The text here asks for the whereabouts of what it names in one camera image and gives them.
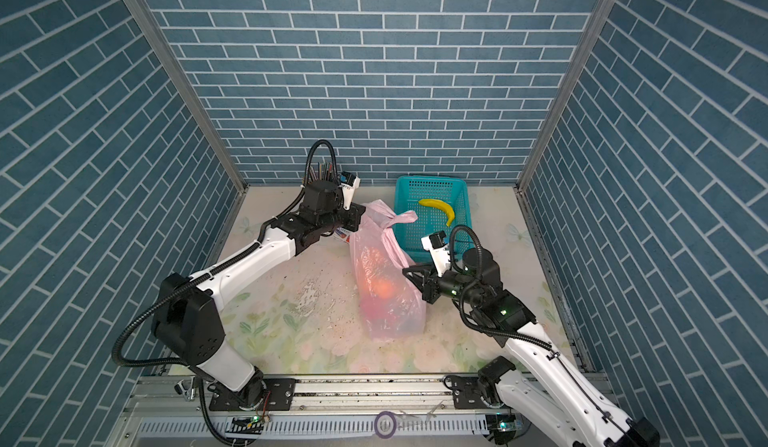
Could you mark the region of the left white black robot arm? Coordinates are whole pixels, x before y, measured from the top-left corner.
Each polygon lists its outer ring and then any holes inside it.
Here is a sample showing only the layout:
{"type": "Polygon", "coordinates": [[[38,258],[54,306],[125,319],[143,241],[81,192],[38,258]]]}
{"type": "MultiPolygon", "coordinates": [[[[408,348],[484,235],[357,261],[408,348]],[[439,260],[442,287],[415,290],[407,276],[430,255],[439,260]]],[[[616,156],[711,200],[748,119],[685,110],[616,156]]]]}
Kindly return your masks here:
{"type": "Polygon", "coordinates": [[[254,404],[263,374],[226,341],[221,312],[246,287],[339,228],[358,229],[365,207],[353,201],[360,179],[344,172],[337,181],[315,180],[303,197],[263,225],[259,236],[225,260],[185,278],[173,274],[163,289],[175,298],[153,315],[155,337],[184,365],[254,404]]]}

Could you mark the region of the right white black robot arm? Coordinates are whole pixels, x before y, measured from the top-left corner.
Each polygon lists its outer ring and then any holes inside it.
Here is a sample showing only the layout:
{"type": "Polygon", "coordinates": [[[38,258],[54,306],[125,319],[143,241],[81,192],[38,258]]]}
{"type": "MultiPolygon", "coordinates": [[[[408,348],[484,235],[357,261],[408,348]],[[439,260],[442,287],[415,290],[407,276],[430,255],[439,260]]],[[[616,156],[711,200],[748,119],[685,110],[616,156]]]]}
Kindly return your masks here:
{"type": "Polygon", "coordinates": [[[440,248],[432,262],[402,273],[423,300],[451,299],[465,326],[503,347],[478,372],[485,403],[517,411],[559,446],[659,445],[648,419],[631,418],[553,345],[532,311],[504,288],[487,249],[471,248],[455,263],[440,248]]]}

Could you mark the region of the pink plastic bag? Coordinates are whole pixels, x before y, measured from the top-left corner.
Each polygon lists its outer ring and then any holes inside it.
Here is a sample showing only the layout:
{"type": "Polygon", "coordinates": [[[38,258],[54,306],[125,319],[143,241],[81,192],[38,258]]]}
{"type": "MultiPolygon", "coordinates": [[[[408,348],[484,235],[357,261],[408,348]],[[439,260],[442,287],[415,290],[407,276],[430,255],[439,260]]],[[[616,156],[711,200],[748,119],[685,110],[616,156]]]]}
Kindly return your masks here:
{"type": "Polygon", "coordinates": [[[397,214],[383,200],[373,200],[365,204],[359,228],[350,236],[361,315],[374,339],[424,332],[426,303],[403,274],[415,262],[400,247],[394,233],[396,226],[417,219],[412,210],[397,214]]]}

